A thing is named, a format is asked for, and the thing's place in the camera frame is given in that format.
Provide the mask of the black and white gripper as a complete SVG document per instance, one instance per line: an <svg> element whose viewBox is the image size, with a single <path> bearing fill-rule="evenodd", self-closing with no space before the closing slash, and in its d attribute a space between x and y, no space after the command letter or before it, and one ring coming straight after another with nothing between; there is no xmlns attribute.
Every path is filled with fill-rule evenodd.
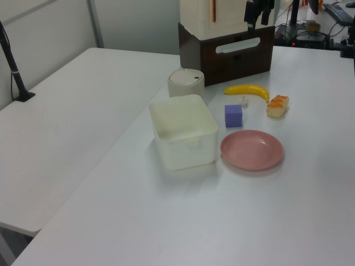
<svg viewBox="0 0 355 266"><path fill-rule="evenodd" d="M246 2L244 21L249 28L255 28L256 11L262 11L261 24L268 24L271 10L275 7L275 0L252 0Z"/></svg>

